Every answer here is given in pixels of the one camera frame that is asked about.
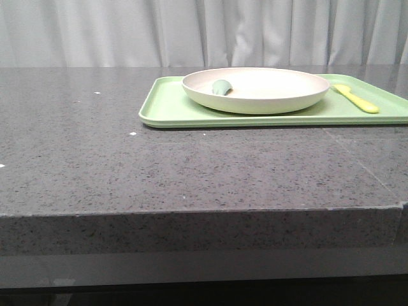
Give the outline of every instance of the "tray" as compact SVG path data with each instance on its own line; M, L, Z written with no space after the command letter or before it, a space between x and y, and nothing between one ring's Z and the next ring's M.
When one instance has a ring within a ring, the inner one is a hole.
M365 113L341 94L329 89L326 96L304 110L277 115L241 115L206 108L187 97L182 76L156 79L139 116L153 128L219 128L240 126L307 126L339 124L406 124L408 101L390 92L347 75L319 75L330 83L350 86L353 93L380 108Z

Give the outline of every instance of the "plate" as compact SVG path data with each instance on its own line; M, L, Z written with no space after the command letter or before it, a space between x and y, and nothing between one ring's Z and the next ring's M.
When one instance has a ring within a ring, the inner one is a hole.
M227 96L212 93L216 80L227 80ZM310 107L330 88L326 79L306 72L277 68L218 68L191 73L182 79L190 99L205 107L231 113L274 114Z

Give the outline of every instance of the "white curtain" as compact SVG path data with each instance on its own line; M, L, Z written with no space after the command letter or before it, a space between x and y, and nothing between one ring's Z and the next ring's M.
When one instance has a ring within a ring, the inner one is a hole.
M0 67L408 64L408 0L0 0Z

